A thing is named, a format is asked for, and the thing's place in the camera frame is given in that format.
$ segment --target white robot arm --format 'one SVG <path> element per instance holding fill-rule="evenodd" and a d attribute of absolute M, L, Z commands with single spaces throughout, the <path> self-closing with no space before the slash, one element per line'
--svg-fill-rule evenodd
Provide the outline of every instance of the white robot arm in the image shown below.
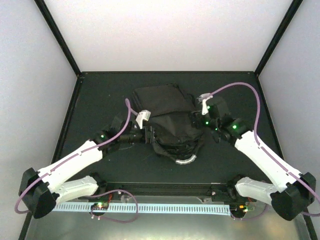
<path fill-rule="evenodd" d="M 91 196 L 97 193 L 99 188 L 104 187 L 105 181 L 99 176 L 85 176 L 82 179 L 68 181 L 76 173 L 87 166 L 100 161 L 107 154 L 117 151 L 122 143 L 147 143 L 151 136 L 149 128 L 143 126 L 143 121 L 148 121 L 150 112 L 143 110 L 138 114 L 135 122 L 138 127 L 134 127 L 133 122 L 129 122 L 124 132 L 114 141 L 99 145 L 113 138 L 119 129 L 111 127 L 108 130 L 101 130 L 92 140 L 87 140 L 77 150 L 60 159 L 59 161 L 35 171 L 33 168 L 23 173 L 19 196 L 36 180 L 39 180 L 27 193 L 22 196 L 22 200 L 32 213 L 34 218 L 42 218 L 47 215 L 56 204 L 60 204 L 83 196 Z"/>
<path fill-rule="evenodd" d="M 302 174 L 271 150 L 240 118 L 232 118 L 227 103 L 221 97 L 203 94 L 199 97 L 202 110 L 191 114 L 196 127 L 209 127 L 215 139 L 223 139 L 245 154 L 269 178 L 270 183 L 242 177 L 234 188 L 242 197 L 249 197 L 271 205 L 284 219 L 290 221 L 313 201 L 311 193 L 291 174 L 313 190 L 316 179 L 309 172 Z"/>

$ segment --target black frame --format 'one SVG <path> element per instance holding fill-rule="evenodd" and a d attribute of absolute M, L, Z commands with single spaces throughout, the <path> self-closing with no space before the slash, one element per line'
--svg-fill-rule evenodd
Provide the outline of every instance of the black frame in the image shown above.
<path fill-rule="evenodd" d="M 74 90 L 73 90 L 73 93 L 72 93 L 72 97 L 71 97 L 71 100 L 70 100 L 70 103 L 69 103 L 69 106 L 68 106 L 68 110 L 67 110 L 67 113 L 66 113 L 66 116 L 65 116 L 65 119 L 64 119 L 64 122 L 63 122 L 63 126 L 62 126 L 62 129 L 61 129 L 61 132 L 60 132 L 60 135 L 59 135 L 59 139 L 58 139 L 58 142 L 57 142 L 57 145 L 56 145 L 56 148 L 55 148 L 55 151 L 54 151 L 54 155 L 53 155 L 53 158 L 52 158 L 52 163 L 56 162 L 57 160 L 59 160 L 60 156 L 61 156 L 61 152 L 62 152 L 62 148 L 63 148 L 63 145 L 65 143 L 65 139 L 66 139 L 66 135 L 67 135 L 67 132 L 68 132 L 68 128 L 69 128 L 69 125 L 70 125 L 70 121 L 71 121 L 71 118 L 72 118 L 72 115 L 73 115 L 73 112 L 74 112 L 74 108 L 75 108 L 75 105 L 76 105 L 76 102 L 77 102 L 77 99 L 79 97 L 79 93 L 80 93 L 80 89 L 81 89 L 81 86 L 82 86 L 82 75 L 83 73 L 81 72 L 81 70 L 79 69 L 74 57 L 72 56 L 72 53 L 70 52 L 69 50 L 69 47 L 67 45 L 67 43 L 65 42 L 57 24 L 55 23 L 46 3 L 44 0 L 34 0 L 36 5 L 38 6 L 41 14 L 43 15 L 45 21 L 47 22 L 48 26 L 50 27 L 55 39 L 57 40 L 58 44 L 60 45 L 64 55 L 66 56 L 67 60 L 69 61 L 69 64 L 71 65 L 75 75 L 77 76 L 77 81 L 76 81 L 76 84 L 75 84 L 75 87 L 74 87 Z M 275 32 L 269 46 L 267 47 L 262 59 L 260 60 L 256 70 L 254 71 L 255 73 L 255 76 L 256 76 L 256 81 L 257 81 L 257 84 L 258 84 L 258 87 L 259 87 L 259 90 L 261 92 L 261 98 L 262 98 L 262 102 L 265 106 L 265 109 L 267 111 L 267 117 L 268 117 L 268 120 L 269 120 L 269 124 L 270 124 L 270 127 L 272 129 L 272 134 L 273 134 L 273 137 L 274 139 L 276 140 L 276 146 L 277 146 L 277 149 L 280 153 L 280 157 L 283 158 L 283 154 L 282 154 L 282 151 L 281 151 L 281 148 L 280 148 L 280 144 L 279 144 L 279 141 L 278 141 L 278 138 L 277 138 L 277 135 L 276 135 L 276 132 L 275 132 L 275 128 L 274 128 L 274 125 L 273 125 L 273 122 L 272 122 L 272 119 L 271 119 L 271 116 L 270 116 L 270 112 L 269 112 L 269 109 L 268 109 L 268 106 L 267 106 L 267 102 L 266 102 L 266 99 L 265 99 L 265 96 L 263 94 L 263 91 L 262 91 L 262 87 L 261 87 L 261 83 L 260 83 L 260 80 L 259 80 L 259 75 L 261 74 L 262 70 L 264 69 L 264 67 L 266 66 L 269 58 L 271 57 L 273 51 L 275 50 L 277 44 L 279 43 L 281 37 L 283 36 L 283 34 L 285 33 L 288 25 L 290 24 L 291 20 L 293 19 L 295 13 L 297 12 L 297 10 L 299 9 L 301 3 L 302 3 L 303 0 L 293 0 L 290 7 L 288 8 L 284 18 L 282 19 L 277 31 Z M 139 192 L 139 188 L 143 186 L 134 186 L 134 185 L 130 185 L 128 186 L 128 188 L 132 189 L 133 192 Z M 197 186 L 195 187 L 195 191 L 193 192 L 194 195 L 196 196 L 203 196 L 203 197 L 208 197 L 210 195 L 210 193 L 208 194 L 208 190 L 207 189 L 211 189 L 213 186 L 210 185 L 210 184 L 197 184 Z M 171 190 L 170 190 L 170 195 L 172 196 L 172 186 L 170 186 Z M 179 194 L 183 193 L 184 190 L 183 190 L 183 186 L 174 186 L 175 188 L 175 191 L 179 191 Z M 158 186 L 157 189 L 153 189 L 151 191 L 154 191 L 155 194 L 161 192 L 161 193 L 165 193 L 168 191 L 168 187 L 167 186 Z M 26 235 L 27 235 L 27 231 L 28 231 L 28 228 L 29 228 L 29 224 L 31 222 L 31 219 L 32 219 L 32 215 L 31 213 L 28 213 L 26 218 L 25 218 L 25 221 L 24 221 L 24 224 L 23 224 L 23 227 L 22 227 L 22 230 L 21 230 L 21 233 L 20 233 L 20 236 L 19 236 L 19 240 L 24 240 L 26 238 Z M 314 225 L 311 221 L 311 218 L 309 216 L 304 216 L 304 220 L 306 222 L 306 226 L 307 226 L 307 229 L 309 231 L 309 234 L 310 234 L 310 237 L 312 240 L 317 240 L 317 235 L 316 235 L 316 232 L 315 232 L 315 228 L 314 228 Z"/>

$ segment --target black bag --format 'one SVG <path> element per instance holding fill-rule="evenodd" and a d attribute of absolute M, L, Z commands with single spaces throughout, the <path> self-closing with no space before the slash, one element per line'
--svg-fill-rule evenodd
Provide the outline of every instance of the black bag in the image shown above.
<path fill-rule="evenodd" d="M 195 98 L 177 84 L 137 88 L 133 92 L 133 109 L 151 112 L 146 123 L 154 129 L 154 151 L 176 164 L 196 159 L 204 144 L 204 132 L 193 128 L 189 113 L 196 110 Z"/>

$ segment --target purple cable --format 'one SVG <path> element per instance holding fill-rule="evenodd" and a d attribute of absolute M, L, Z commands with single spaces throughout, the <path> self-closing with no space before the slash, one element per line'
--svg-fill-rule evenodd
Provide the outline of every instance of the purple cable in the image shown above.
<path fill-rule="evenodd" d="M 137 113 L 135 110 L 133 110 L 132 108 L 131 108 L 131 113 L 132 113 L 133 115 L 138 116 L 138 113 Z"/>
<path fill-rule="evenodd" d="M 213 96 L 219 92 L 221 92 L 222 90 L 226 89 L 226 88 L 229 88 L 229 87 L 232 87 L 232 86 L 237 86 L 237 85 L 242 85 L 242 86 L 246 86 L 248 88 L 250 88 L 253 93 L 254 93 L 254 96 L 255 96 L 255 99 L 256 99 L 256 106 L 257 106 L 257 109 L 256 109 L 256 116 L 255 116 L 255 121 L 254 121 L 254 127 L 253 127 L 253 134 L 254 134 L 254 139 L 256 141 L 256 143 L 258 144 L 258 146 L 260 146 L 260 142 L 259 142 L 259 139 L 258 139 L 258 123 L 259 123 L 259 116 L 260 116 L 260 110 L 261 110 L 261 104 L 260 104 L 260 99 L 259 99 L 259 94 L 257 92 L 257 90 L 251 86 L 250 84 L 248 83 L 245 83 L 245 82 L 234 82 L 234 83 L 230 83 L 230 84 L 227 84 L 221 88 L 219 88 L 218 90 L 212 92 L 209 94 L 209 96 Z M 320 196 L 312 190 L 311 187 L 309 187 L 304 181 L 302 181 L 299 177 L 295 176 L 292 172 L 289 172 L 289 170 L 283 166 L 278 160 L 276 160 L 263 146 L 261 147 L 261 149 L 273 160 L 275 161 L 276 164 L 278 164 L 284 171 L 286 171 L 290 176 L 292 176 L 293 178 L 295 178 L 299 183 L 301 183 L 316 199 L 317 201 L 319 202 L 320 204 Z M 257 217 L 260 217 L 262 214 L 264 214 L 267 210 L 264 210 L 261 214 L 259 214 Z M 320 217 L 320 213 L 309 213 L 309 212 L 302 212 L 303 215 L 306 215 L 306 216 L 311 216 L 311 217 Z"/>
<path fill-rule="evenodd" d="M 262 211 L 260 214 L 258 214 L 257 216 L 250 217 L 250 218 L 238 218 L 238 217 L 235 217 L 235 216 L 232 214 L 232 212 L 230 212 L 230 215 L 231 215 L 231 217 L 232 217 L 234 220 L 240 220 L 240 221 L 256 220 L 256 219 L 260 218 L 263 214 L 265 214 L 265 213 L 268 211 L 268 209 L 269 209 L 269 205 L 266 204 L 266 205 L 264 206 L 263 211 Z"/>
<path fill-rule="evenodd" d="M 125 220 L 125 221 L 113 219 L 113 218 L 106 217 L 106 216 L 100 216 L 100 218 L 101 218 L 101 219 L 105 219 L 105 220 L 110 220 L 110 221 L 112 221 L 112 222 L 116 222 L 116 223 L 120 223 L 120 224 L 132 223 L 132 222 L 135 221 L 135 220 L 138 218 L 138 216 L 139 216 L 139 215 L 138 215 L 139 206 L 138 206 L 137 199 L 136 199 L 135 196 L 133 196 L 130 192 L 128 192 L 128 191 L 126 191 L 126 190 L 122 190 L 122 189 L 116 189 L 116 190 L 111 190 L 111 191 L 104 192 L 104 193 L 99 194 L 99 195 L 86 196 L 86 197 L 87 197 L 87 198 L 99 198 L 99 197 L 102 197 L 102 196 L 104 196 L 104 195 L 112 194 L 112 193 L 117 193 L 117 192 L 123 192 L 123 193 L 125 193 L 125 194 L 128 194 L 130 197 L 132 197 L 132 199 L 134 200 L 134 203 L 135 203 L 135 207 L 136 207 L 136 211 L 135 211 L 134 217 L 131 218 L 130 220 Z M 94 216 L 93 210 L 94 210 L 94 209 L 91 209 L 91 216 L 92 216 L 92 217 Z"/>
<path fill-rule="evenodd" d="M 112 142 L 113 140 L 115 140 L 116 138 L 118 138 L 127 128 L 128 124 L 129 124 L 129 121 L 130 121 L 130 116 L 131 116 L 131 105 L 130 105 L 130 101 L 128 98 L 125 99 L 125 104 L 128 108 L 128 116 L 126 118 L 126 121 L 125 121 L 125 124 L 123 126 L 123 128 L 112 138 L 108 139 L 107 141 L 104 141 L 96 146 L 92 146 L 92 147 L 89 147 L 83 151 L 81 151 L 81 153 L 85 153 L 91 149 L 95 149 L 95 148 L 99 148 L 103 145 L 106 145 L 110 142 Z M 65 164 L 66 162 L 68 162 L 69 160 L 73 159 L 74 157 L 78 156 L 79 154 L 76 153 L 70 157 L 68 157 L 67 159 L 65 159 L 64 161 L 60 162 L 58 165 L 56 165 L 54 168 L 52 168 L 50 170 L 50 172 L 54 172 L 57 168 L 59 168 L 61 165 Z M 19 204 L 21 202 L 21 200 L 24 198 L 24 196 L 28 193 L 28 191 L 34 186 L 36 185 L 38 182 L 40 182 L 44 177 L 48 176 L 49 174 L 48 173 L 45 173 L 44 175 L 42 175 L 41 177 L 37 178 L 34 182 L 32 182 L 19 196 L 18 200 L 16 201 L 15 205 L 14 205 L 14 211 L 17 213 L 17 214 L 26 214 L 27 212 L 29 212 L 29 210 L 25 210 L 25 211 L 20 211 L 18 209 L 19 207 Z"/>

